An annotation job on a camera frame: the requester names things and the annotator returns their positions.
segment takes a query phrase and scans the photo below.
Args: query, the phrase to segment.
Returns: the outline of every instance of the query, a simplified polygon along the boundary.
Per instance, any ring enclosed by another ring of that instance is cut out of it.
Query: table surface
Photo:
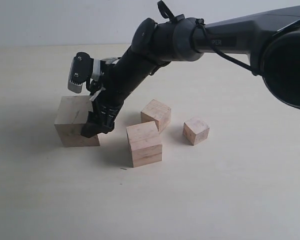
[[[0,240],[300,240],[300,110],[218,55],[147,77],[101,146],[62,147],[72,57],[127,47],[0,48]],[[126,127],[152,99],[172,108],[163,161],[131,168]],[[192,117],[210,126],[195,146]]]

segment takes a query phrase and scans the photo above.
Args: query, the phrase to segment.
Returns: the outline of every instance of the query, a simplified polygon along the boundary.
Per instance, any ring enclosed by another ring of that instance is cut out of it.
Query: wooden cube
[[[201,119],[193,117],[183,124],[183,135],[192,143],[198,143],[206,140],[209,135],[210,127]]]
[[[153,99],[141,111],[141,122],[155,122],[159,134],[171,122],[171,108],[162,102]]]
[[[92,103],[88,95],[63,96],[54,122],[55,129],[64,147],[100,146],[97,135],[86,138],[81,129],[87,121]]]
[[[162,142],[154,121],[126,128],[133,167],[162,161]]]

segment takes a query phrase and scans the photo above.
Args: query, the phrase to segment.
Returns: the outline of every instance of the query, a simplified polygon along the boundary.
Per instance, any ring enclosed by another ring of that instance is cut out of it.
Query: white wall
[[[300,0],[165,0],[172,12],[207,23]],[[157,0],[0,0],[0,46],[130,43],[145,18],[164,20]]]

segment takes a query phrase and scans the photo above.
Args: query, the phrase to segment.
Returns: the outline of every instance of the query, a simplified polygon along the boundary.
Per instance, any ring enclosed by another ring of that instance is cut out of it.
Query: small wooden cube
[[[97,135],[81,136],[81,129],[87,122],[92,103],[88,95],[62,96],[54,122],[55,129],[64,147],[100,146]]]
[[[206,140],[209,135],[210,127],[201,119],[193,117],[183,124],[183,135],[192,143],[198,143]]]
[[[162,141],[154,121],[126,128],[133,167],[162,161]]]
[[[141,122],[155,122],[159,134],[171,122],[171,108],[162,102],[153,99],[141,111]]]

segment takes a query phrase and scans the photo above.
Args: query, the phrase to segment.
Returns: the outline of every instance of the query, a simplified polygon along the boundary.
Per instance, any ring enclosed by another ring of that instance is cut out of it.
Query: black robotic arm
[[[300,6],[205,24],[173,15],[163,1],[157,4],[168,21],[145,19],[121,57],[98,60],[78,52],[73,58],[68,89],[80,93],[85,83],[93,107],[83,136],[113,131],[125,99],[146,77],[171,62],[197,61],[204,53],[261,76],[276,98],[300,109]],[[250,65],[226,54],[245,54]]]

